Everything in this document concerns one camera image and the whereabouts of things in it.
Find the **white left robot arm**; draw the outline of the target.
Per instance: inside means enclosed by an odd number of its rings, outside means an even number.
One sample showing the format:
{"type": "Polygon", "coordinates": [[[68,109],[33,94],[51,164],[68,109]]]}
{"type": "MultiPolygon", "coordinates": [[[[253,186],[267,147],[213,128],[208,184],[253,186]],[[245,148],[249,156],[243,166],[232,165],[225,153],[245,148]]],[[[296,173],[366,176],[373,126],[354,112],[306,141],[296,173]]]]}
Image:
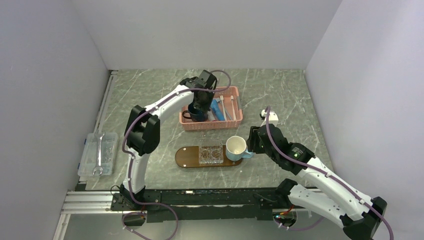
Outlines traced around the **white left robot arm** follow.
{"type": "Polygon", "coordinates": [[[161,140],[161,125],[184,106],[193,104],[201,113],[207,112],[218,79],[212,72],[203,70],[199,76],[185,78],[177,87],[145,107],[131,109],[124,131],[122,151],[128,155],[126,176],[119,192],[124,204],[131,210],[139,209],[145,202],[145,174],[150,154],[161,140]]]}

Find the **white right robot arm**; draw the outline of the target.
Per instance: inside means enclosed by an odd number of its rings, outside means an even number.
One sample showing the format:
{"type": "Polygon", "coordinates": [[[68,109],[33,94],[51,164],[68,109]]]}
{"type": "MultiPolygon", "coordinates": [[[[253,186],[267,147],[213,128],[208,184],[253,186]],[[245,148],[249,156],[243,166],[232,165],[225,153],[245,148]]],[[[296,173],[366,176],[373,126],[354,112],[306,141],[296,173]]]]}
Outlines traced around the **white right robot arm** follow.
{"type": "Polygon", "coordinates": [[[266,154],[283,170],[307,180],[322,193],[313,192],[286,178],[275,189],[276,203],[287,208],[300,206],[332,221],[351,240],[371,240],[381,223],[394,239],[384,218],[387,202],[353,188],[331,170],[306,146],[288,142],[273,124],[252,126],[246,141],[248,150],[266,154]]]}

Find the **white and light-blue mug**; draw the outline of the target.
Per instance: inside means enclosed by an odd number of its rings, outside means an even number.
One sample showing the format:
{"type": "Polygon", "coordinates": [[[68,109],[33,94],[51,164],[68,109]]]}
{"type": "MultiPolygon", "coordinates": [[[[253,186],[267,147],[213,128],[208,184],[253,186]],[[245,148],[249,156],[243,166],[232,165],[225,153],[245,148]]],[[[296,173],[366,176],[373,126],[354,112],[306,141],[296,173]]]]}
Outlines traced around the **white and light-blue mug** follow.
{"type": "Polygon", "coordinates": [[[241,159],[250,159],[254,156],[254,153],[248,151],[246,140],[240,136],[231,136],[225,143],[225,156],[233,161],[237,162],[241,159]]]}

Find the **clear textured glass dish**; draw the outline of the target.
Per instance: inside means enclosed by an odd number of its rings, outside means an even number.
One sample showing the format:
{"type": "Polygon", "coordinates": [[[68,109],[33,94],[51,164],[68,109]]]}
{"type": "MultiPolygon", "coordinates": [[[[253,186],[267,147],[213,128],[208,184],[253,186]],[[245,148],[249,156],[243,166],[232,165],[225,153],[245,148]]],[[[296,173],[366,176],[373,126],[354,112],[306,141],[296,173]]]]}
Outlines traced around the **clear textured glass dish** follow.
{"type": "Polygon", "coordinates": [[[223,145],[221,140],[201,139],[198,146],[200,165],[218,165],[224,162],[223,145]]]}

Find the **dark navy mug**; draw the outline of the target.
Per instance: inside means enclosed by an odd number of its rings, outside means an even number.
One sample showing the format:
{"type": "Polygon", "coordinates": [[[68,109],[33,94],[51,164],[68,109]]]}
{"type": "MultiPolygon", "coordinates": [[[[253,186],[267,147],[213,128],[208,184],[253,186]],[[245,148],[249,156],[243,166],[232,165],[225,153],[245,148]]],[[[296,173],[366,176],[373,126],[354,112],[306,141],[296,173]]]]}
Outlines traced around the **dark navy mug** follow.
{"type": "Polygon", "coordinates": [[[193,103],[189,104],[181,115],[184,119],[191,120],[192,122],[205,122],[208,119],[208,114],[195,108],[193,103]]]}

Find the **blue toothpaste tube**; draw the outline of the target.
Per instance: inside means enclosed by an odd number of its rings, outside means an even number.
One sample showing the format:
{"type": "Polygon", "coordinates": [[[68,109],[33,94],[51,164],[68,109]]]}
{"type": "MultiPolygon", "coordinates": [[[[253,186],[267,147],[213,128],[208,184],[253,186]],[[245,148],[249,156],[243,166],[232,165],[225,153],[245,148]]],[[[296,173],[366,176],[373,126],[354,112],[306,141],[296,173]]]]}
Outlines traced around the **blue toothpaste tube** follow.
{"type": "Polygon", "coordinates": [[[210,109],[213,112],[213,114],[216,116],[216,119],[218,121],[224,121],[225,120],[225,116],[223,115],[222,111],[219,108],[219,104],[218,102],[213,99],[211,104],[210,104],[210,109]]]}

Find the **oval wooden tray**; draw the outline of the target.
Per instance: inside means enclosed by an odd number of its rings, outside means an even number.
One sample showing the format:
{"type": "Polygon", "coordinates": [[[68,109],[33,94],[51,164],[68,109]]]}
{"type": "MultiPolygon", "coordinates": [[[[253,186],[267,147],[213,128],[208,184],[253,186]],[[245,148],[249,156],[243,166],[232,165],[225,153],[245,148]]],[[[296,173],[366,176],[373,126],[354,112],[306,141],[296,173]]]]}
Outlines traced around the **oval wooden tray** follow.
{"type": "Polygon", "coordinates": [[[221,164],[199,164],[199,146],[181,147],[175,154],[175,162],[182,168],[208,168],[208,167],[232,167],[239,165],[239,161],[231,161],[226,157],[226,145],[223,148],[223,163],[221,164]]]}

